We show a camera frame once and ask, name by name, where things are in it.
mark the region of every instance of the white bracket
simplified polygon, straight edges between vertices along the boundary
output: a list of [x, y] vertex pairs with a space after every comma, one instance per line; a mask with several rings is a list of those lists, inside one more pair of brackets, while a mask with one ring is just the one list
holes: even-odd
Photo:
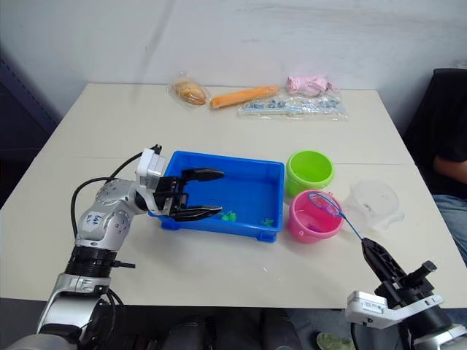
[[440, 295], [431, 295], [403, 308], [391, 309], [385, 297], [355, 291], [347, 298], [345, 316], [349, 322], [383, 330], [443, 302]]
[[162, 177], [165, 162], [164, 157], [155, 154], [152, 149], [145, 148], [136, 168], [136, 191], [144, 198], [147, 209], [155, 215], [160, 214], [160, 211], [155, 205], [154, 192]]

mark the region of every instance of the shoe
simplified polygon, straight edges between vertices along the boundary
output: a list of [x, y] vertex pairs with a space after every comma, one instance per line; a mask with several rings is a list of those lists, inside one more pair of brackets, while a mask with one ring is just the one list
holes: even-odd
[[316, 343], [321, 350], [355, 350], [351, 339], [341, 339], [337, 335], [330, 333], [318, 334]]

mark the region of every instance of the bread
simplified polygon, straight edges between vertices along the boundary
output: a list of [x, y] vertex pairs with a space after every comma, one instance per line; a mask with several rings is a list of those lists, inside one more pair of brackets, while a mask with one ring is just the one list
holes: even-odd
[[206, 94], [201, 86], [190, 80], [183, 80], [174, 84], [175, 93], [185, 102], [200, 106], [207, 102]]

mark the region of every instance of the packaged bread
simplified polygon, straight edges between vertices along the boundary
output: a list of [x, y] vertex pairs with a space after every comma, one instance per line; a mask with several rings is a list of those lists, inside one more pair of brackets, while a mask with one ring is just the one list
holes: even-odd
[[185, 73], [167, 87], [167, 93], [187, 106], [202, 106], [209, 101], [208, 91]]
[[200, 106], [207, 102], [206, 94], [200, 85], [190, 80], [183, 80], [174, 84], [174, 92], [183, 101]]

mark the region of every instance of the transparent cup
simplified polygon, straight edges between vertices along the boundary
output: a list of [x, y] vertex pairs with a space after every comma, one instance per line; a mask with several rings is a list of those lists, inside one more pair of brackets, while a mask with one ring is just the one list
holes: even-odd
[[[344, 213], [360, 233], [370, 229], [385, 230], [393, 222], [402, 221], [405, 213], [399, 208], [396, 193], [384, 182], [361, 180], [350, 187], [342, 202]], [[345, 230], [351, 230], [346, 223]]]

